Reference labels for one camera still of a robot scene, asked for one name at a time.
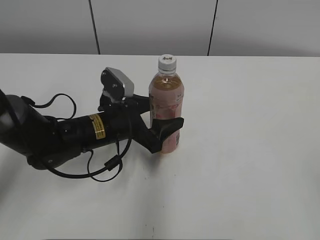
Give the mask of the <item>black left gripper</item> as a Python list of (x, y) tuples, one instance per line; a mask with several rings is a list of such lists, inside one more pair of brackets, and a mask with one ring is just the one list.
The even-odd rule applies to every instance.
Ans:
[(180, 140), (180, 129), (184, 118), (153, 119), (148, 128), (141, 114), (150, 111), (150, 98), (134, 94), (120, 102), (111, 102), (103, 94), (98, 110), (103, 111), (109, 127), (120, 139), (131, 139), (145, 147), (151, 153), (160, 150), (176, 150)]

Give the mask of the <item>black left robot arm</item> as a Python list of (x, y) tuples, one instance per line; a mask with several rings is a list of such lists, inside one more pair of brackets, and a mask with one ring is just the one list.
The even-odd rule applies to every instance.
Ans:
[(142, 114), (150, 110), (149, 103), (147, 96), (103, 90), (97, 113), (58, 118), (40, 114), (40, 106), (28, 97), (2, 93), (0, 142), (37, 170), (56, 169), (82, 153), (122, 140), (158, 153), (184, 119), (156, 119), (147, 127)]

